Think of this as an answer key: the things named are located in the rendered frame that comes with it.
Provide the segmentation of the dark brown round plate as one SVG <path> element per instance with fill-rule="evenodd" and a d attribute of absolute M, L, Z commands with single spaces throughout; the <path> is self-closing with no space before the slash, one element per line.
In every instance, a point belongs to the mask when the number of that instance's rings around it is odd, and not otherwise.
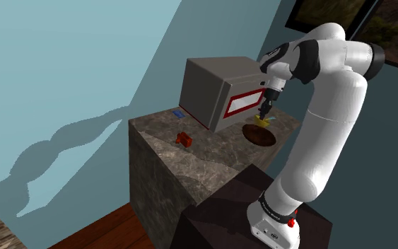
<path fill-rule="evenodd" d="M 248 141 L 257 146 L 273 146 L 276 143 L 276 137 L 268 129 L 255 124 L 245 124 L 242 133 Z"/>

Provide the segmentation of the yellow cup with blue handle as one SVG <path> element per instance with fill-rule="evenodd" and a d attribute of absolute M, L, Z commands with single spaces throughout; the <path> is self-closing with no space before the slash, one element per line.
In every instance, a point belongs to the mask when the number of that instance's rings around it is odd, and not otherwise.
<path fill-rule="evenodd" d="M 259 127 L 268 127 L 271 124 L 271 121 L 275 120 L 275 117 L 265 117 L 263 120 L 259 115 L 254 116 L 255 124 Z"/>

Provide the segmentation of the dark framed wall picture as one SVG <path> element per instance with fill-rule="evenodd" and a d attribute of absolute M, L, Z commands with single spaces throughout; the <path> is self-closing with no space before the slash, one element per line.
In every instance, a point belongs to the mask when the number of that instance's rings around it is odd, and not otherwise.
<path fill-rule="evenodd" d="M 295 0 L 286 27 L 307 33 L 329 22 L 348 40 L 381 46 L 386 63 L 398 67 L 398 0 Z"/>

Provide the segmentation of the grey microwave with red trim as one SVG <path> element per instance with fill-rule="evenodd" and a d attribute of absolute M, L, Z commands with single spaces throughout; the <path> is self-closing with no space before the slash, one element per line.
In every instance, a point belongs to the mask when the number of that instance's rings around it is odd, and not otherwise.
<path fill-rule="evenodd" d="M 267 75 L 248 57 L 189 58 L 179 106 L 218 132 L 258 113 Z"/>

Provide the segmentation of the small red block toy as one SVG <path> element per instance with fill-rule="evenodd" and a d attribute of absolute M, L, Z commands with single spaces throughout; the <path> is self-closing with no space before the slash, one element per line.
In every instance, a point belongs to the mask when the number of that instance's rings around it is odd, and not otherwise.
<path fill-rule="evenodd" d="M 192 138 L 185 132 L 180 132 L 177 134 L 175 143 L 182 144 L 185 148 L 188 148 L 192 145 Z"/>

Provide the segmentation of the marble stone counter block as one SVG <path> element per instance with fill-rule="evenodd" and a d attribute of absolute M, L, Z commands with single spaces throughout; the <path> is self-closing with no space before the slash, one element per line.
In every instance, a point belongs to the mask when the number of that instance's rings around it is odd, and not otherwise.
<path fill-rule="evenodd" d="M 156 249 L 169 249 L 181 212 L 198 205 L 253 164 L 266 170 L 300 122 L 272 108 L 268 130 L 273 146 L 249 142 L 242 127 L 253 117 L 213 133 L 191 115 L 176 117 L 173 109 L 129 120 L 130 203 Z M 176 144 L 185 132 L 192 145 Z"/>

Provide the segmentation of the dark robot stand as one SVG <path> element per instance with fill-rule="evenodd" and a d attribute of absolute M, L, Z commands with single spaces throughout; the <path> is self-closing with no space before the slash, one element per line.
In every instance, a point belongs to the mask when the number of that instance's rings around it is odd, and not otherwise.
<path fill-rule="evenodd" d="M 273 182 L 254 165 L 180 216 L 170 249 L 271 249 L 252 235 L 247 208 Z"/>

